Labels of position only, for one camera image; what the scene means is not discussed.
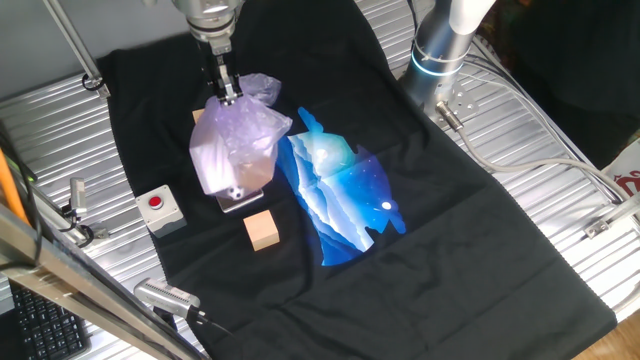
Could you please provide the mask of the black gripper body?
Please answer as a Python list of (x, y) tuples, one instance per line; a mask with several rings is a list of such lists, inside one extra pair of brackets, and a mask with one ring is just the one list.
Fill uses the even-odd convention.
[(231, 83), (235, 76), (235, 52), (215, 54), (210, 47), (203, 47), (204, 70), (212, 84)]

